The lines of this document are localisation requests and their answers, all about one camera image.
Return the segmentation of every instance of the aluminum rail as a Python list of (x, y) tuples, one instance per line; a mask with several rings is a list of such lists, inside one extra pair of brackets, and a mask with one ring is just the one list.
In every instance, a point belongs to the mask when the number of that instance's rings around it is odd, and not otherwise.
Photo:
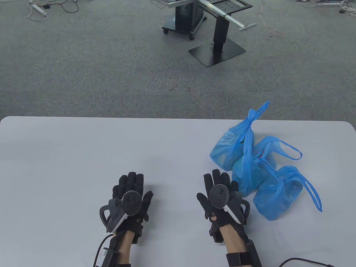
[(209, 3), (207, 0), (180, 0), (180, 1), (175, 1), (172, 3), (168, 4), (168, 8), (174, 8), (174, 7), (178, 7), (178, 6), (184, 6), (184, 5), (188, 5), (190, 3), (194, 3), (194, 2), (199, 2), (201, 5), (207, 7), (208, 9), (210, 9), (211, 11), (219, 14), (220, 16), (222, 16), (224, 19), (235, 23), (237, 26), (240, 27), (239, 31), (244, 31), (247, 30), (250, 27), (253, 27), (255, 25), (257, 25), (257, 23), (251, 23), (249, 25), (244, 25), (241, 22), (239, 22), (238, 20), (234, 19), (233, 17), (231, 17), (230, 15), (228, 15), (227, 13), (225, 13), (224, 11), (222, 11), (221, 9), (217, 8), (216, 6), (214, 6), (213, 4)]

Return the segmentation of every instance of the blue plastic bag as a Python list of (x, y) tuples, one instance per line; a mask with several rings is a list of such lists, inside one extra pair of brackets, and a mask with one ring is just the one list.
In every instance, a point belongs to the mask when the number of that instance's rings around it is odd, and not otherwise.
[[(217, 142), (209, 156), (220, 168), (230, 171), (233, 164), (244, 154), (244, 147), (250, 146), (252, 148), (255, 135), (251, 129), (251, 124), (263, 114), (268, 105), (269, 101), (264, 103), (257, 111), (250, 109), (247, 118), (228, 129)], [(246, 135), (252, 135), (249, 138), (249, 143), (245, 139)]]
[[(280, 143), (299, 152), (299, 158), (288, 155), (280, 146)], [(239, 192), (243, 197), (256, 191), (258, 186), (267, 179), (270, 172), (265, 168), (263, 162), (267, 161), (274, 169), (276, 162), (272, 152), (283, 155), (293, 160), (300, 160), (303, 154), (295, 147), (274, 136), (267, 136), (252, 148), (252, 152), (247, 151), (232, 167), (232, 179), (239, 184)]]
[(253, 199), (257, 210), (267, 220), (274, 221), (285, 213), (303, 187), (310, 194), (316, 208), (323, 211), (319, 194), (296, 167), (289, 165), (275, 171), (267, 165), (271, 175), (259, 186)]

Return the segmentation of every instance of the gray carpet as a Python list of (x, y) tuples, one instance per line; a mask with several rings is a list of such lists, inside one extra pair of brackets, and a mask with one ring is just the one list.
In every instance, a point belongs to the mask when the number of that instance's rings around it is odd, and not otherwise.
[[(0, 118), (95, 116), (342, 120), (356, 126), (356, 18), (338, 8), (261, 0), (233, 17), (258, 25), (228, 36), (247, 52), (211, 68), (188, 50), (211, 43), (208, 15), (195, 40), (161, 26), (173, 14), (149, 0), (80, 0), (80, 11), (27, 18), (27, 1), (0, 3)], [(75, 10), (69, 0), (65, 4)]]

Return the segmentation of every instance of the black cable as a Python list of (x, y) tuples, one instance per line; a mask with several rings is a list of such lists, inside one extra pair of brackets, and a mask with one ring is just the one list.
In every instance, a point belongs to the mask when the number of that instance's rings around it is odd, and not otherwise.
[(97, 253), (96, 253), (96, 256), (95, 256), (95, 260), (94, 260), (93, 267), (95, 267), (95, 265), (96, 265), (96, 261), (98, 260), (100, 249), (101, 249), (101, 247), (103, 246), (105, 240), (108, 239), (108, 238), (111, 237), (111, 236), (112, 236), (112, 234), (111, 234), (111, 235), (108, 235), (108, 236), (105, 237), (105, 238), (103, 239), (103, 241), (101, 242), (101, 244), (100, 244), (100, 246), (99, 246), (99, 248), (98, 248), (98, 251), (97, 251)]
[(305, 262), (309, 262), (309, 263), (313, 263), (313, 264), (318, 264), (318, 265), (322, 265), (322, 266), (325, 266), (325, 267), (334, 267), (333, 265), (331, 264), (325, 264), (325, 263), (321, 263), (321, 262), (317, 262), (317, 261), (311, 261), (311, 260), (306, 260), (306, 259), (303, 259), (303, 258), (289, 258), (287, 260), (285, 260), (284, 262), (282, 262), (281, 265), (279, 265), (278, 267), (282, 267), (283, 265), (285, 265), (287, 262), (289, 261), (305, 261)]
[(60, 6), (63, 8), (63, 10), (64, 10), (65, 12), (67, 12), (67, 13), (76, 13), (76, 12), (79, 11), (79, 6), (78, 6), (78, 4), (77, 4), (77, 0), (74, 0), (74, 3), (77, 5), (77, 10), (76, 10), (76, 11), (68, 11), (68, 10), (66, 10), (66, 9), (64, 8), (64, 6), (63, 6), (63, 4), (65, 4), (66, 2), (68, 2), (68, 0), (65, 0), (63, 3), (52, 3), (52, 4), (49, 4), (49, 5), (50, 5), (50, 6), (51, 6), (51, 5), (60, 5)]

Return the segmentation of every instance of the white controller grip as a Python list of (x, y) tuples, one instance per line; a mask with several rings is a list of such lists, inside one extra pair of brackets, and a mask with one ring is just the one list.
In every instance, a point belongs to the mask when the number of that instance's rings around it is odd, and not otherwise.
[(235, 214), (232, 212), (232, 210), (228, 207), (228, 205), (225, 205), (223, 207), (225, 212), (228, 212), (230, 214), (230, 216), (234, 219), (235, 222), (237, 222), (238, 224), (241, 224), (241, 222), (238, 220), (238, 218), (235, 216)]
[(120, 219), (119, 223), (115, 226), (114, 230), (112, 231), (112, 233), (114, 233), (116, 231), (116, 229), (118, 229), (118, 227), (122, 224), (122, 222), (124, 220), (126, 220), (128, 218), (128, 215), (125, 213), (122, 218)]

